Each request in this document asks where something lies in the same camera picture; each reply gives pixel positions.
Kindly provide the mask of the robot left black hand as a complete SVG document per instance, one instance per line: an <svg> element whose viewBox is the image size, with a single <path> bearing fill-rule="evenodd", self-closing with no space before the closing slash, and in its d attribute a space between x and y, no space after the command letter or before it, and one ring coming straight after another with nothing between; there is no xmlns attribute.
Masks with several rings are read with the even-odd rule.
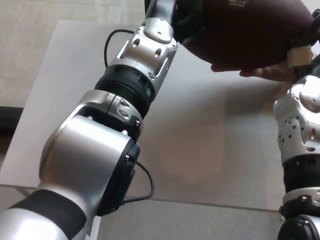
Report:
<svg viewBox="0 0 320 240"><path fill-rule="evenodd" d="M205 30L202 0L146 0L144 34L160 43L183 44Z"/></svg>

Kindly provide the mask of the person's bare hand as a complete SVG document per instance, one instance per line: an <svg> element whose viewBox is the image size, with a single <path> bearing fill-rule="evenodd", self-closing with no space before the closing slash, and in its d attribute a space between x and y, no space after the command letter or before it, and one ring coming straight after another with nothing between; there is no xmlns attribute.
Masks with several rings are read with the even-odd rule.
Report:
<svg viewBox="0 0 320 240"><path fill-rule="evenodd" d="M210 69L215 73L239 71L239 75L244 78L257 77L276 82L292 82L295 78L294 69L289 67L287 61L262 68L241 70L235 68L223 68L217 64L212 64Z"/></svg>

